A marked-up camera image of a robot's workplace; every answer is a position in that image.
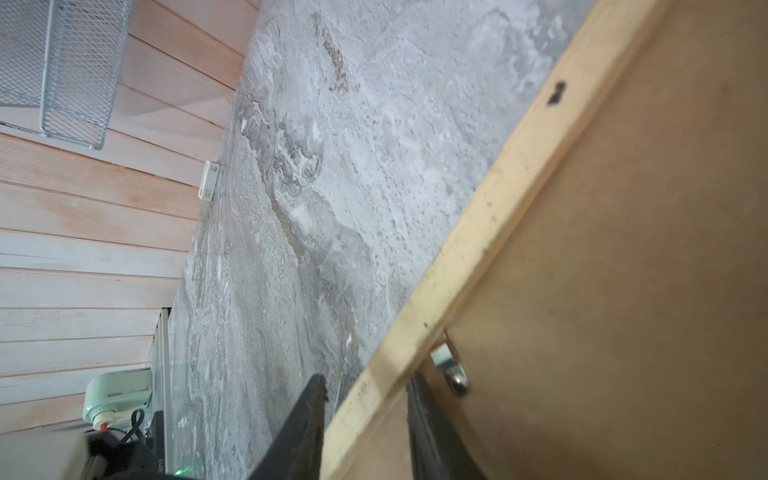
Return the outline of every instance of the wooden board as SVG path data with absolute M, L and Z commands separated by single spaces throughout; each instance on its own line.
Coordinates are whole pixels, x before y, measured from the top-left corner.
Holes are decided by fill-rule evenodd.
M 0 228 L 189 250 L 195 221 L 45 190 L 0 184 Z
M 125 42 L 120 83 L 219 127 L 227 124 L 234 99 L 232 88 L 131 36 Z
M 0 267 L 181 278 L 186 252 L 0 230 Z
M 449 329 L 493 478 L 768 476 L 766 15 L 681 2 Z
M 85 393 L 88 383 L 102 373 L 140 368 L 143 363 L 0 377 L 0 405 Z
M 215 161 L 223 129 L 191 114 L 118 85 L 109 128 L 187 155 Z
M 256 2 L 254 5 L 245 0 L 219 0 L 215 3 L 158 0 L 158 3 L 176 12 L 177 15 L 204 30 L 240 55 L 245 55 L 248 50 L 260 5 L 260 2 Z
M 261 9 L 261 0 L 246 0 L 249 4 L 251 4 L 256 9 Z
M 152 335 L 3 343 L 0 376 L 144 363 L 150 344 Z
M 0 269 L 0 308 L 159 309 L 179 281 L 151 276 Z
M 0 309 L 4 342 L 154 335 L 157 309 Z
M 197 5 L 206 4 L 206 2 L 189 1 L 185 3 L 190 5 L 190 10 L 194 10 Z M 229 3 L 231 2 L 208 5 L 210 5 L 211 10 L 219 12 L 221 15 L 221 13 L 229 13 L 222 12 L 221 8 L 222 4 L 228 5 Z M 235 28 L 240 27 L 244 22 L 248 22 L 249 18 L 238 18 L 230 14 L 227 20 L 226 30 L 229 30 L 233 26 Z M 227 87 L 237 88 L 240 72 L 243 70 L 243 54 L 234 51 L 154 0 L 137 0 L 134 2 L 128 33 L 195 70 L 220 81 Z
M 0 134 L 0 181 L 197 219 L 197 189 Z
M 411 480 L 408 396 L 400 394 L 392 410 L 360 449 L 344 480 Z
M 598 2 L 326 430 L 320 478 L 341 478 L 669 2 Z M 548 102 L 558 82 L 567 90 Z
M 12 111 L 3 108 L 2 114 L 5 121 L 15 124 L 34 124 L 38 115 L 30 108 L 15 108 Z M 199 160 L 112 130 L 107 130 L 104 137 L 104 148 L 101 150 L 91 150 L 69 142 L 44 138 L 1 125 L 0 133 L 75 152 L 85 157 L 97 158 L 111 164 L 132 168 L 195 187 L 200 185 L 200 179 L 203 176 L 204 163 Z
M 31 429 L 83 416 L 85 394 L 0 406 L 0 433 Z

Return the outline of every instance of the gray marble floor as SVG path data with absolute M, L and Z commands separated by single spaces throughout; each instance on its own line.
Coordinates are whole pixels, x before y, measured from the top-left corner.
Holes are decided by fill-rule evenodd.
M 171 472 L 327 421 L 590 0 L 264 0 L 170 316 Z

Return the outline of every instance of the dark hole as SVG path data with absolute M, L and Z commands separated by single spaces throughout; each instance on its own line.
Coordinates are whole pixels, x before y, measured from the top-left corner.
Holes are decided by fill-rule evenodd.
M 554 93 L 549 98 L 549 101 L 547 102 L 547 106 L 551 107 L 552 105 L 557 105 L 560 103 L 560 100 L 563 98 L 563 92 L 565 92 L 565 82 L 559 81 L 554 86 Z

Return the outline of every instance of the wire mesh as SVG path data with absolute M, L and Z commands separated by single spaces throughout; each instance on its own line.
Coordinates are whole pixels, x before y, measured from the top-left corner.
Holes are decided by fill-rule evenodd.
M 99 149 L 133 0 L 0 0 L 0 104 L 40 107 L 40 132 Z
M 0 0 L 0 104 L 39 107 L 48 0 Z

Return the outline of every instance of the mint green appliance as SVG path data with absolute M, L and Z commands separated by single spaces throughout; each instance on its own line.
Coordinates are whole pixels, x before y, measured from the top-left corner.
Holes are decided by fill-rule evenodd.
M 135 409 L 145 409 L 152 398 L 152 370 L 122 370 L 103 373 L 91 380 L 85 389 L 83 420 L 94 430 L 130 422 Z

